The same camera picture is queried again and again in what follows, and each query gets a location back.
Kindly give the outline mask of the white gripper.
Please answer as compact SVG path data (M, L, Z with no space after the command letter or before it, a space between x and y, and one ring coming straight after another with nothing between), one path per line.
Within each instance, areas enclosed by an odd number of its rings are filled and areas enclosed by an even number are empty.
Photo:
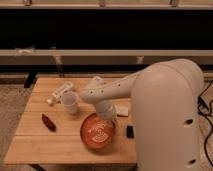
M100 102L96 106L97 115L104 120L116 118L116 109L111 102Z

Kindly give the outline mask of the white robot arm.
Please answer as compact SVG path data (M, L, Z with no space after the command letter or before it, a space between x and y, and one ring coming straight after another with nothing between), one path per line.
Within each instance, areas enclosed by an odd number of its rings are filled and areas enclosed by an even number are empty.
M111 99L131 99L138 171L201 171L197 102L203 86L195 62L175 59L108 84L91 80L80 97L107 120Z

